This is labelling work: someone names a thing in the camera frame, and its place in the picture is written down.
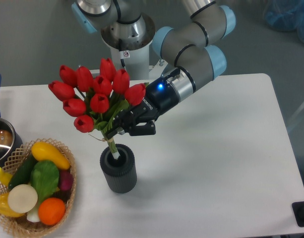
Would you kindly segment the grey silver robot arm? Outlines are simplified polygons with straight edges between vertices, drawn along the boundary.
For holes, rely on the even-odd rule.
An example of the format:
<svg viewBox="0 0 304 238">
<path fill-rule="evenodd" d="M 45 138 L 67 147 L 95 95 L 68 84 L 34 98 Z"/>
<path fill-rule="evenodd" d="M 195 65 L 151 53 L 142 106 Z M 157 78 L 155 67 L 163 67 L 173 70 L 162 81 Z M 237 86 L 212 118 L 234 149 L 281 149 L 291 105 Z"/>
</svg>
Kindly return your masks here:
<svg viewBox="0 0 304 238">
<path fill-rule="evenodd" d="M 225 71 L 226 58 L 215 42 L 233 31 L 233 11 L 213 0 L 185 0 L 183 5 L 191 23 L 181 29 L 156 30 L 138 0 L 77 0 L 72 4 L 78 22 L 89 33 L 101 33 L 115 67 L 125 69 L 132 80 L 151 77 L 150 49 L 168 64 L 147 86 L 138 106 L 114 116 L 107 138 L 155 134 L 159 116 Z"/>
</svg>

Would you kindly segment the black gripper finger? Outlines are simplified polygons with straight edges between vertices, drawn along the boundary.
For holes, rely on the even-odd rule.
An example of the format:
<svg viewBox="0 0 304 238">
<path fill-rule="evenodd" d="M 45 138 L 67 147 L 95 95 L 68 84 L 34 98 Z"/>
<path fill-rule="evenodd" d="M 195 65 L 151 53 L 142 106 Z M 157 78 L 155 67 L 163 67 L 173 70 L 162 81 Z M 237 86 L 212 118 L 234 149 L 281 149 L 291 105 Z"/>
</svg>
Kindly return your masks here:
<svg viewBox="0 0 304 238">
<path fill-rule="evenodd" d="M 128 133 L 130 136 L 137 136 L 135 131 L 137 114 L 133 110 L 121 111 L 115 117 L 113 126 L 106 132 L 106 138 L 112 139 L 115 135 L 124 135 Z"/>
<path fill-rule="evenodd" d="M 156 127 L 154 120 L 150 120 L 144 125 L 131 126 L 128 130 L 128 133 L 130 136 L 155 135 Z"/>
</svg>

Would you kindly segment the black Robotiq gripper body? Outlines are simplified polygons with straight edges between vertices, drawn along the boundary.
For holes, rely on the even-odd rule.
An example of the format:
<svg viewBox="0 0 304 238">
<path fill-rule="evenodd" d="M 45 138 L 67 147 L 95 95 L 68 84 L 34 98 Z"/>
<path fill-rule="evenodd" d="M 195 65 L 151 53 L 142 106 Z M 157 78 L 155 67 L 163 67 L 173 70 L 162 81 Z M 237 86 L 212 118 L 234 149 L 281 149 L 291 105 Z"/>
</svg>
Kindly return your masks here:
<svg viewBox="0 0 304 238">
<path fill-rule="evenodd" d="M 146 93 L 138 106 L 131 108 L 131 124 L 157 120 L 157 118 L 179 103 L 179 96 L 173 85 L 160 77 L 146 87 Z"/>
</svg>

